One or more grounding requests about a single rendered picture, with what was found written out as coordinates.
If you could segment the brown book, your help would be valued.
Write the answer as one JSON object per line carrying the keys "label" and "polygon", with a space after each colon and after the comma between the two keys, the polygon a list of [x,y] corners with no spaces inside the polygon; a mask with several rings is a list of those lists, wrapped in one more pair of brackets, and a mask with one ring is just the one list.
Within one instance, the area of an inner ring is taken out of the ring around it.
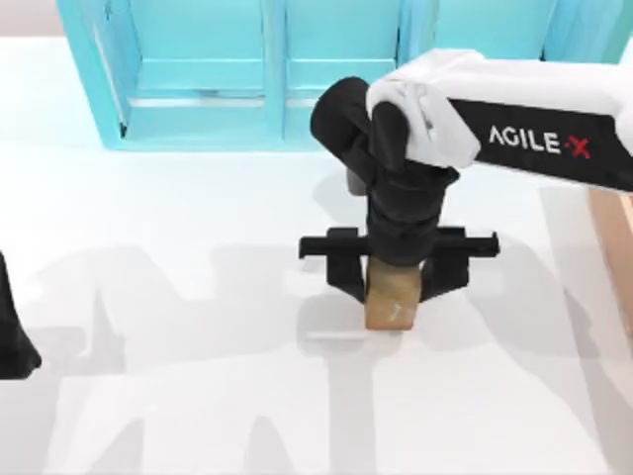
{"label": "brown book", "polygon": [[370,257],[366,270],[365,327],[406,332],[413,327],[422,293],[420,268],[398,267]]}

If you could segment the light blue rack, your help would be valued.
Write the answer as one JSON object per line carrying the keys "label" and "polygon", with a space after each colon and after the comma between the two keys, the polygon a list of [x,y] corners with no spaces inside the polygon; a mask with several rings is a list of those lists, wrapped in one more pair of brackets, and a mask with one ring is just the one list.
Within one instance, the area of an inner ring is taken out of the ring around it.
{"label": "light blue rack", "polygon": [[310,149],[335,80],[431,48],[616,62],[633,0],[55,0],[100,140],[127,151]]}

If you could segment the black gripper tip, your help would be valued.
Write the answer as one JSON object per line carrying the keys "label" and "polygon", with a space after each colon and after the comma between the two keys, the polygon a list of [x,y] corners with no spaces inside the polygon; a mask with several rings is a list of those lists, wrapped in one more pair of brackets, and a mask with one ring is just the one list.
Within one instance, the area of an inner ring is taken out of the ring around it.
{"label": "black gripper tip", "polygon": [[19,319],[6,260],[0,251],[0,380],[25,380],[42,363]]}

